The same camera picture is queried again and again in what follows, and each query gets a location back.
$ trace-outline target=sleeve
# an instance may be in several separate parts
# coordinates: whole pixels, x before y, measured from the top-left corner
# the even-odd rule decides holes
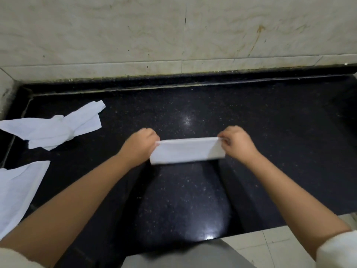
[[[319,247],[316,268],[357,267],[357,230],[339,234]]]
[[[1,268],[43,268],[36,262],[29,261],[20,253],[8,248],[0,248]]]

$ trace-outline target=towel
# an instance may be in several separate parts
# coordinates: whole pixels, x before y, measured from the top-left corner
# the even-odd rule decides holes
[[[92,101],[65,117],[2,120],[0,129],[29,140],[29,149],[42,147],[51,150],[75,136],[100,129],[102,125],[98,113],[104,108],[103,101]]]
[[[158,144],[150,156],[152,165],[221,159],[226,154],[218,137],[163,140]]]
[[[49,165],[50,161],[38,161],[0,168],[0,240],[24,217]]]

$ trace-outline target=person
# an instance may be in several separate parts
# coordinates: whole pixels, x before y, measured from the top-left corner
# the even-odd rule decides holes
[[[241,127],[229,126],[218,137],[223,139],[226,153],[244,164],[261,182],[293,234],[316,260],[317,267],[357,267],[356,231],[351,231],[338,216],[265,158]],[[139,130],[126,140],[118,154],[38,208],[0,241],[0,266],[54,266],[110,189],[131,168],[148,160],[159,140],[154,130]],[[176,264],[160,261],[168,258],[168,254],[155,261],[141,258],[136,264],[124,262],[123,267],[180,267],[182,263],[185,267],[252,267],[219,240],[200,243],[185,254],[176,254]]]

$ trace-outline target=person's left arm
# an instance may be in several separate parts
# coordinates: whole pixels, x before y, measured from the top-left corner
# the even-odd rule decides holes
[[[159,140],[152,129],[132,134],[117,155],[38,208],[0,241],[0,247],[54,266],[117,181],[148,160]]]

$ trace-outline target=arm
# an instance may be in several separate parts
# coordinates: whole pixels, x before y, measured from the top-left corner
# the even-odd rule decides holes
[[[43,266],[54,266],[110,189],[149,159],[160,138],[152,129],[132,134],[119,153],[46,202],[0,241]]]
[[[219,137],[228,155],[243,163],[261,182],[291,231],[316,259],[317,249],[328,239],[351,228],[258,152],[249,135],[229,126]]]

